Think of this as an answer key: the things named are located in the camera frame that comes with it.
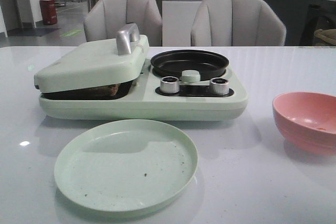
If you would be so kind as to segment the black round frying pan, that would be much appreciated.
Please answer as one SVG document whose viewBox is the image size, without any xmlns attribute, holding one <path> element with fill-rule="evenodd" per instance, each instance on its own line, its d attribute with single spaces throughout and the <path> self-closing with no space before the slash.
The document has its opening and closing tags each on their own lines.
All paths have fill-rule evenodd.
<svg viewBox="0 0 336 224">
<path fill-rule="evenodd" d="M 200 73 L 201 80 L 222 76 L 229 60 L 218 53 L 181 49 L 165 51 L 151 59 L 153 71 L 160 77 L 174 76 L 180 78 L 184 70 L 196 70 Z"/>
</svg>

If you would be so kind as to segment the white bread slice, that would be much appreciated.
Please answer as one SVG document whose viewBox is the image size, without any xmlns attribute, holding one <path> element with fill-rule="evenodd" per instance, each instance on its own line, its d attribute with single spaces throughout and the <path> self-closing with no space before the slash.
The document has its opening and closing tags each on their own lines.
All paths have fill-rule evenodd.
<svg viewBox="0 0 336 224">
<path fill-rule="evenodd" d="M 118 92 L 120 83 L 111 84 L 107 86 L 79 89 L 78 92 L 81 95 L 88 95 L 92 97 L 114 96 Z"/>
</svg>

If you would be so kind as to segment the breakfast maker hinged lid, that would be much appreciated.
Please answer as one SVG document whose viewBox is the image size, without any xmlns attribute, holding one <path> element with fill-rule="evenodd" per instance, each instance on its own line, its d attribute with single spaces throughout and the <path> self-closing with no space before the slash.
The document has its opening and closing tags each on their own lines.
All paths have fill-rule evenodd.
<svg viewBox="0 0 336 224">
<path fill-rule="evenodd" d="M 131 42 L 131 53 L 121 55 L 118 39 L 86 42 L 34 75 L 34 85 L 42 93 L 78 90 L 125 83 L 136 79 L 149 51 L 146 35 Z"/>
</svg>

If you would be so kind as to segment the pink plastic bowl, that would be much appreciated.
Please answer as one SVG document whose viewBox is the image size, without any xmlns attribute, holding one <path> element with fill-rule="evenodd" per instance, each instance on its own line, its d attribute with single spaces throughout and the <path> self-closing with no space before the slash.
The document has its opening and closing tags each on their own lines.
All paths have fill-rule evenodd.
<svg viewBox="0 0 336 224">
<path fill-rule="evenodd" d="M 318 155 L 335 155 L 335 97 L 313 92 L 276 96 L 272 110 L 281 135 L 297 147 Z"/>
</svg>

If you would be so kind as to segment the pale green breakfast maker base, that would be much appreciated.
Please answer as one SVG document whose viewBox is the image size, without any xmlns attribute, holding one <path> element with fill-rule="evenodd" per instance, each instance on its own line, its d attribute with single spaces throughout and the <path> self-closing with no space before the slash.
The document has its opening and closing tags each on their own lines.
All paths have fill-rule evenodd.
<svg viewBox="0 0 336 224">
<path fill-rule="evenodd" d="M 156 93 L 160 77 L 152 72 L 150 61 L 129 93 L 115 100 L 50 100 L 40 95 L 39 104 L 48 115 L 72 120 L 151 119 L 158 121 L 222 121 L 240 116 L 247 106 L 248 95 L 231 67 L 223 79 L 228 80 L 226 97 L 179 97 Z"/>
</svg>

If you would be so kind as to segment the left silver control knob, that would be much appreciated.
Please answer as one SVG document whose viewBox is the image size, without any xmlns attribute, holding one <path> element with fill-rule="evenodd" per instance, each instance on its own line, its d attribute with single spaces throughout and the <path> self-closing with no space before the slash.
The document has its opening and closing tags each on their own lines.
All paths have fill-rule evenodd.
<svg viewBox="0 0 336 224">
<path fill-rule="evenodd" d="M 179 78 L 173 76 L 163 77 L 160 81 L 160 91 L 166 94 L 176 94 L 180 91 Z"/>
</svg>

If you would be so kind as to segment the silver control knob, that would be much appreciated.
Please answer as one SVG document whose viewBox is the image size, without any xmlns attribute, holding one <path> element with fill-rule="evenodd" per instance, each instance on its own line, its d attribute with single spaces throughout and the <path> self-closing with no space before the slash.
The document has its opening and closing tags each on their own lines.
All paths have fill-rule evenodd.
<svg viewBox="0 0 336 224">
<path fill-rule="evenodd" d="M 229 81 L 223 78 L 212 78 L 209 81 L 209 91 L 215 95 L 229 94 Z"/>
<path fill-rule="evenodd" d="M 180 91 L 179 78 L 173 76 L 163 77 L 160 81 L 160 91 L 166 94 L 176 94 Z"/>
</svg>

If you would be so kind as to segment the right silver control knob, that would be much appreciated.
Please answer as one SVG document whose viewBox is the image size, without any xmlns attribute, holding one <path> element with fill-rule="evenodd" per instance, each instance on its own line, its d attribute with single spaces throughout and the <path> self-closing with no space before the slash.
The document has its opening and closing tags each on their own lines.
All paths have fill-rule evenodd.
<svg viewBox="0 0 336 224">
<path fill-rule="evenodd" d="M 223 78 L 212 78 L 209 81 L 209 91 L 215 95 L 229 94 L 229 81 Z"/>
</svg>

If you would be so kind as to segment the pale green round plate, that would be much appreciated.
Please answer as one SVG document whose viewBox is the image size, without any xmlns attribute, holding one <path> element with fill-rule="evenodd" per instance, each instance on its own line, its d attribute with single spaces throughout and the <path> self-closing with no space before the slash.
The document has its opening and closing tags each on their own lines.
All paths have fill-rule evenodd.
<svg viewBox="0 0 336 224">
<path fill-rule="evenodd" d="M 55 162 L 55 182 L 82 207 L 139 216 L 173 202 L 198 165 L 194 142 L 180 129 L 153 120 L 121 120 L 70 141 Z"/>
</svg>

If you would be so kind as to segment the right grey upholstered chair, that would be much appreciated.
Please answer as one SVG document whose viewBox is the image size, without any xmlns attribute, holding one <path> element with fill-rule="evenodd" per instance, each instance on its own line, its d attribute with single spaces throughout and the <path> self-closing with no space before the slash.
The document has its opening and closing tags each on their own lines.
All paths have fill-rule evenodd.
<svg viewBox="0 0 336 224">
<path fill-rule="evenodd" d="M 204 0 L 191 28 L 191 45 L 283 46 L 286 27 L 263 0 Z"/>
</svg>

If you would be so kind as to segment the grey upholstered chair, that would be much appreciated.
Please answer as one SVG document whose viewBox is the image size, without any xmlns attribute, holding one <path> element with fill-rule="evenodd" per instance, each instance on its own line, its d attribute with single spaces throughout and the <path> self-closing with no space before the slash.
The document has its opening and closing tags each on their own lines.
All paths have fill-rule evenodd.
<svg viewBox="0 0 336 224">
<path fill-rule="evenodd" d="M 191 28 L 191 45 L 283 46 L 286 27 L 263 0 L 204 0 Z"/>
<path fill-rule="evenodd" d="M 117 31 L 137 24 L 152 47 L 162 45 L 162 17 L 156 0 L 99 0 L 85 17 L 86 41 L 116 38 Z"/>
</svg>

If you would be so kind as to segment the left grey upholstered chair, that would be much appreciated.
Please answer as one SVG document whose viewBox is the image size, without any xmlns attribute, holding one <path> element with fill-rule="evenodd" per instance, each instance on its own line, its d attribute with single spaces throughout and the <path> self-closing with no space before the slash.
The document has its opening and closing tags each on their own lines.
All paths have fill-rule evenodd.
<svg viewBox="0 0 336 224">
<path fill-rule="evenodd" d="M 162 17 L 156 0 L 99 0 L 85 17 L 86 41 L 116 38 L 117 31 L 137 24 L 152 47 L 162 45 Z"/>
</svg>

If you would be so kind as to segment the white refrigerator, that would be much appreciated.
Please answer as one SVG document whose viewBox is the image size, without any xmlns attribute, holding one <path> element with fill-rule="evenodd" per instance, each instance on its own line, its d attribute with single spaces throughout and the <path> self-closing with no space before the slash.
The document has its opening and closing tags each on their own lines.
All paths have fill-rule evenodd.
<svg viewBox="0 0 336 224">
<path fill-rule="evenodd" d="M 162 45 L 190 46 L 191 29 L 203 0 L 162 0 Z"/>
</svg>

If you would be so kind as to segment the red bin in background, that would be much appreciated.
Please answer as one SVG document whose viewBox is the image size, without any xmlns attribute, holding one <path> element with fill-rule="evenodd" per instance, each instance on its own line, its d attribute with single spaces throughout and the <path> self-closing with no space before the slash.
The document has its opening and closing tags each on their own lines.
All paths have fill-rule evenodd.
<svg viewBox="0 0 336 224">
<path fill-rule="evenodd" d="M 57 13 L 55 0 L 40 0 L 40 10 L 44 25 L 53 25 L 57 23 Z"/>
</svg>

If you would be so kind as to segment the dark appliance at right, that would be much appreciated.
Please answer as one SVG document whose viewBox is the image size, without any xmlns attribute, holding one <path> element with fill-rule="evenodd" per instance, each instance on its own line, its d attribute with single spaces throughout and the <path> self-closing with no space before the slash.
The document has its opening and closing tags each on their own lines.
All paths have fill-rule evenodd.
<svg viewBox="0 0 336 224">
<path fill-rule="evenodd" d="M 322 40 L 314 35 L 318 29 L 335 29 L 335 0 L 313 0 L 308 6 L 300 46 L 314 46 Z"/>
</svg>

